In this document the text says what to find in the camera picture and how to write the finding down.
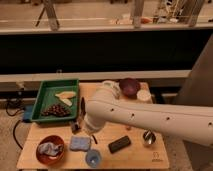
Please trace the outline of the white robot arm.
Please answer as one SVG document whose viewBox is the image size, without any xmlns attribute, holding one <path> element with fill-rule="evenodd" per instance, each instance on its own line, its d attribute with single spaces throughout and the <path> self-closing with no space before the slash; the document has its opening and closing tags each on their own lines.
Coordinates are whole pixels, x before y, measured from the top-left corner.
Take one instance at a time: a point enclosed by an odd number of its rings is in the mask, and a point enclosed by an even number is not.
<svg viewBox="0 0 213 171">
<path fill-rule="evenodd" d="M 118 84 L 106 80 L 87 101 L 84 130 L 91 135 L 107 122 L 125 124 L 213 147 L 213 107 L 143 104 L 120 100 Z"/>
</svg>

